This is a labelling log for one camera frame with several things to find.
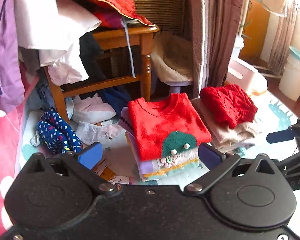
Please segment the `navy polka dot garment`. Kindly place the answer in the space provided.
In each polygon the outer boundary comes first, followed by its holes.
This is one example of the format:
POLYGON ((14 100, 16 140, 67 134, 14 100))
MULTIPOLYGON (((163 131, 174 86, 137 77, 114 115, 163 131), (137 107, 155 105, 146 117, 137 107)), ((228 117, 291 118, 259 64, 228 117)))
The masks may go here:
POLYGON ((83 150, 82 142, 71 126, 50 107, 40 117, 37 132, 42 142, 53 154, 64 154, 83 150))

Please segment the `stack of folded clothes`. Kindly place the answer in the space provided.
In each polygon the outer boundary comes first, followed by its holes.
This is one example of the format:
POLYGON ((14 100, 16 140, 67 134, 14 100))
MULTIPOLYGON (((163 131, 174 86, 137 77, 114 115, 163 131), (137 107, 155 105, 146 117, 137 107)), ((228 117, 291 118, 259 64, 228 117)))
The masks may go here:
POLYGON ((126 130, 126 138, 134 155, 141 181, 162 180, 164 178, 199 167, 198 148, 195 147, 182 153, 141 161, 134 132, 130 123, 128 108, 123 107, 119 125, 126 130))

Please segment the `dinosaur print play mat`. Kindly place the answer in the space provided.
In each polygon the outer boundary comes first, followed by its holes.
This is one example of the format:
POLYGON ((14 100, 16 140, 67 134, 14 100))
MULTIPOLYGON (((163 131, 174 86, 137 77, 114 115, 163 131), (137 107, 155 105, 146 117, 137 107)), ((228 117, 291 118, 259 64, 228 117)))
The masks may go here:
MULTIPOLYGON (((274 163, 275 196, 187 196, 184 187, 209 169, 199 167, 156 181, 111 183, 117 195, 28 195, 26 163, 4 200, 21 239, 300 239, 300 190, 292 190, 277 167, 298 152, 296 140, 269 144, 269 133, 297 123, 270 93, 253 96, 261 133, 241 158, 266 154, 274 163)), ((117 175, 138 174, 126 130, 113 137, 103 127, 80 122, 76 134, 86 148, 101 144, 117 175)))

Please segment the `white plastic bucket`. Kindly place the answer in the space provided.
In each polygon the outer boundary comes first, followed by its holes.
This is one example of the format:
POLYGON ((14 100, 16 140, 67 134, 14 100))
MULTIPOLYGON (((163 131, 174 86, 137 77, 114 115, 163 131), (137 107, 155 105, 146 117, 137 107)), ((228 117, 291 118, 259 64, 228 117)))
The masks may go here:
POLYGON ((300 98, 300 51, 293 46, 289 47, 279 90, 290 100, 300 98))

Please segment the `white cloth pile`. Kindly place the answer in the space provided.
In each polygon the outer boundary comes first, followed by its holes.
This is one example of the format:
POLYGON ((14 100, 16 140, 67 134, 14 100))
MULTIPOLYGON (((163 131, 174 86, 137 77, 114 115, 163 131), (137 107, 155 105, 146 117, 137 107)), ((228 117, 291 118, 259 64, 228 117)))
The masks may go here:
POLYGON ((20 55, 31 73, 47 67, 58 86, 88 78, 79 39, 101 21, 72 0, 14 0, 20 55))

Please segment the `purple garment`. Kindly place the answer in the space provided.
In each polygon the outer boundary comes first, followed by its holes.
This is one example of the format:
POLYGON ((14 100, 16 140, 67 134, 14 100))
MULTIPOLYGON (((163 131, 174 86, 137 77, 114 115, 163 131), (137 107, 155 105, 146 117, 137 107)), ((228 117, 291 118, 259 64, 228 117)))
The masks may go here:
POLYGON ((14 0, 0 0, 0 110, 9 113, 23 100, 14 0))

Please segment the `beige folded garment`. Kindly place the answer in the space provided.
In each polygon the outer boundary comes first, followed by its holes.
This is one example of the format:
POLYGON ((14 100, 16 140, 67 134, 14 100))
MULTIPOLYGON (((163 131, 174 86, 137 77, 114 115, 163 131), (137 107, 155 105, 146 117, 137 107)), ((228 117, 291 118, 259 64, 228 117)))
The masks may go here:
POLYGON ((217 124, 212 113, 204 106, 200 98, 192 99, 191 103, 211 133, 211 144, 221 152, 234 149, 235 146, 240 147, 240 143, 244 146, 251 145, 252 139, 261 133, 261 128, 255 120, 243 122, 231 129, 229 126, 217 124))

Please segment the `white orange storage box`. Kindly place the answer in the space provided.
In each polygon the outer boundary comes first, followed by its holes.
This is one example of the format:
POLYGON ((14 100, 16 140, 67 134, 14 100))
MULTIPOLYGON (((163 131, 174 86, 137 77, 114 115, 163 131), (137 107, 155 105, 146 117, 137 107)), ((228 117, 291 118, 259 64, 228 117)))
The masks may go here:
POLYGON ((225 83, 238 85, 248 95, 261 95, 268 90, 266 78, 255 67, 239 58, 230 60, 225 83))

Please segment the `wooden chair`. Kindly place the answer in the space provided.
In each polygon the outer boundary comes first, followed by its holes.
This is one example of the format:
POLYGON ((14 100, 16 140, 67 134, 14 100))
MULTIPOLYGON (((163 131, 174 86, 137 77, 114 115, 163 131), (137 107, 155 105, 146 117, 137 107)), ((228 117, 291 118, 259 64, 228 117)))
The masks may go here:
POLYGON ((126 40, 125 31, 107 30, 93 33, 94 39, 105 51, 105 54, 98 57, 98 60, 110 59, 111 73, 115 73, 120 68, 127 68, 128 64, 123 63, 123 49, 132 48, 133 46, 140 47, 140 55, 137 57, 136 75, 117 76, 105 81, 89 83, 87 85, 66 86, 66 90, 62 90, 61 86, 55 85, 51 81, 48 68, 45 67, 45 74, 55 103, 56 111, 66 121, 69 122, 68 113, 66 111, 65 100, 68 97, 87 94, 101 89, 125 85, 128 83, 139 82, 140 93, 145 101, 151 99, 151 53, 153 46, 153 36, 159 31, 159 27, 154 25, 138 26, 128 28, 129 41, 126 40))

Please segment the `brown curtain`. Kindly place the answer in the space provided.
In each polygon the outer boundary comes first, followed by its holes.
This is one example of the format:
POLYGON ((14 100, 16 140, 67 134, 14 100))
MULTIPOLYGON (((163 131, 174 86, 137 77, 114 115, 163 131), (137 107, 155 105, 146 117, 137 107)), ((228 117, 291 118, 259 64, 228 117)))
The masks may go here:
POLYGON ((243 0, 189 0, 193 46, 193 95, 225 83, 243 0))

